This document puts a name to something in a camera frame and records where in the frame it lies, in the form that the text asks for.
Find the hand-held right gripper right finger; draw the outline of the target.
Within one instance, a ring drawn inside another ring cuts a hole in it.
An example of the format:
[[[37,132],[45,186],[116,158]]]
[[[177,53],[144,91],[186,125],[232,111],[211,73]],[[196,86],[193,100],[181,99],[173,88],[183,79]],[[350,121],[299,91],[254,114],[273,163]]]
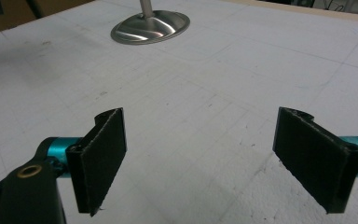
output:
[[[273,151],[328,214],[345,211],[358,177],[358,136],[336,136],[314,116],[281,107]]]

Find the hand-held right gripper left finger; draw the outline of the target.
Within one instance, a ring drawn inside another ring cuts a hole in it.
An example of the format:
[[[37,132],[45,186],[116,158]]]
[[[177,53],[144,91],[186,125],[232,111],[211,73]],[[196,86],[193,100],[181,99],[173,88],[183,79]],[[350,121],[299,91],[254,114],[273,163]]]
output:
[[[105,111],[84,137],[56,137],[48,146],[62,176],[72,180],[79,213],[95,216],[112,186],[126,152],[124,111]]]

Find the silver metal hook stand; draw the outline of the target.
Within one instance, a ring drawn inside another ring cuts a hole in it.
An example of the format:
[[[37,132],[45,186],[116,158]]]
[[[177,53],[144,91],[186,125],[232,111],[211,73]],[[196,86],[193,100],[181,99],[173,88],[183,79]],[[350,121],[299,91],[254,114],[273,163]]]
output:
[[[151,0],[140,0],[142,12],[116,25],[111,37],[125,45],[146,45],[161,42],[184,32],[190,18],[180,12],[154,10]]]

